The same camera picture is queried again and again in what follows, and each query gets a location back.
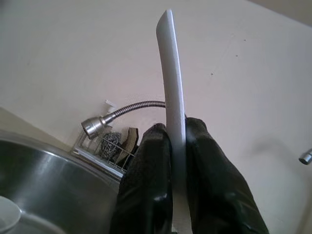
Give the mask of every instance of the white bowl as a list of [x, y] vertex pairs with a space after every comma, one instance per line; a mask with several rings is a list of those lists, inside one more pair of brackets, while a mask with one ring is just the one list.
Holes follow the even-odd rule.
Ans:
[[20, 219], [21, 210], [11, 200], [0, 196], [0, 234], [13, 228]]

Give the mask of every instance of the wire dish rack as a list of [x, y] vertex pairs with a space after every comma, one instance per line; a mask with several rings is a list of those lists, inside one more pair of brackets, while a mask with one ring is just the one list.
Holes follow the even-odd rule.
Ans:
[[[126, 166], [131, 158], [134, 157], [134, 154], [107, 139], [106, 133], [108, 132], [110, 132], [110, 129], [104, 131], [103, 134], [93, 140], [90, 140], [84, 131], [81, 132], [71, 150], [71, 154], [82, 160], [86, 159], [84, 161], [93, 164], [108, 173], [114, 179], [120, 181], [124, 173], [127, 171]], [[103, 156], [100, 153], [101, 151], [106, 150], [103, 147], [109, 147], [110, 150], [115, 150], [116, 154]], [[124, 157], [122, 164], [117, 163], [121, 156]]]

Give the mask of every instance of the sink basin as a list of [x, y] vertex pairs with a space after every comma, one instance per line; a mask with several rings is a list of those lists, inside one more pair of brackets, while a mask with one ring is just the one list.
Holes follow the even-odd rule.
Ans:
[[64, 151], [0, 131], [0, 195], [22, 210], [8, 234], [104, 234], [118, 182]]

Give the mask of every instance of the black rubber glove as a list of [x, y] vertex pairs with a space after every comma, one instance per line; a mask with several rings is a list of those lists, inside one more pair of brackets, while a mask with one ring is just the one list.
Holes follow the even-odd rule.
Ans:
[[163, 124], [143, 136], [121, 180], [111, 234], [169, 234], [172, 224], [171, 145]]
[[247, 182], [205, 123], [187, 118], [186, 139], [193, 234], [268, 234]]

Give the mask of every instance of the white wall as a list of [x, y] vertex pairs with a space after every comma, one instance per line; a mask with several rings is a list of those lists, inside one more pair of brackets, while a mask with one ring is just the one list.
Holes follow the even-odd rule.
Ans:
[[[5, 0], [0, 106], [71, 145], [105, 99], [163, 100], [155, 30], [169, 7], [186, 114], [246, 177], [272, 234], [311, 233], [312, 166], [297, 157], [312, 147], [312, 29], [251, 2]], [[149, 109], [116, 126], [164, 121]]]

